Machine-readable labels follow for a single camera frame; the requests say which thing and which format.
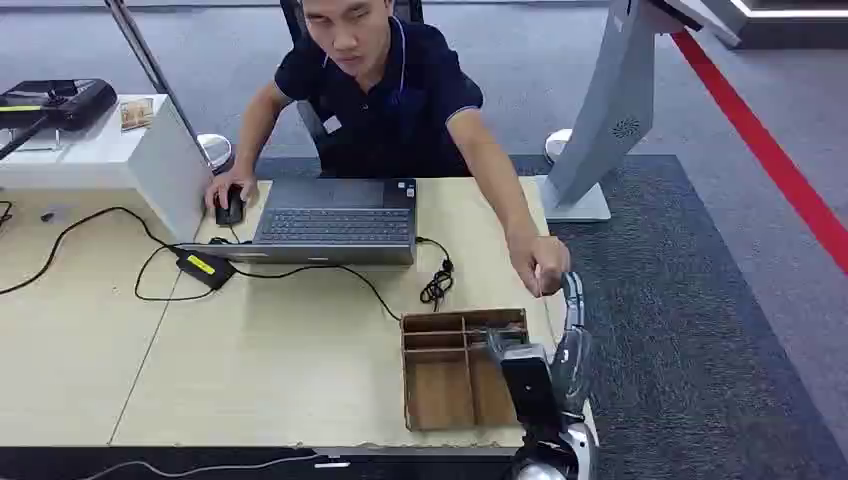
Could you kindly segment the person's left hand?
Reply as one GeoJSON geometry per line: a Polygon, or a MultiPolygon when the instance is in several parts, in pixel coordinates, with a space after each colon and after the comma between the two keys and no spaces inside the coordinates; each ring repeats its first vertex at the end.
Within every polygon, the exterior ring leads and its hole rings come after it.
{"type": "Polygon", "coordinates": [[[550,296],[561,289],[571,259],[559,238],[518,233],[508,235],[506,244],[514,270],[533,297],[550,296]]]}

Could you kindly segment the person's right hand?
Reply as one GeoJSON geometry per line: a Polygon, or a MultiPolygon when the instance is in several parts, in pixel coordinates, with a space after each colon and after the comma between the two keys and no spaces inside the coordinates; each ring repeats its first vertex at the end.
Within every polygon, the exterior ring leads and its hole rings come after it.
{"type": "Polygon", "coordinates": [[[232,186],[241,188],[240,198],[248,202],[253,196],[257,186],[257,178],[250,171],[230,170],[216,175],[207,186],[204,194],[204,202],[207,209],[215,207],[215,201],[223,208],[229,205],[228,192],[232,186]]]}

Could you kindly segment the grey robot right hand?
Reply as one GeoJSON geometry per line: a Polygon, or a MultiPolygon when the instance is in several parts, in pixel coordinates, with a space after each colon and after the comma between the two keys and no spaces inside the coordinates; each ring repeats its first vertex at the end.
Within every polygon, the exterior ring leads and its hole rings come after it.
{"type": "Polygon", "coordinates": [[[576,272],[562,276],[566,316],[562,335],[548,356],[537,343],[518,343],[504,329],[486,327],[490,355],[508,387],[516,417],[527,431],[564,432],[583,423],[592,384],[592,335],[585,326],[583,282],[576,272]]]}

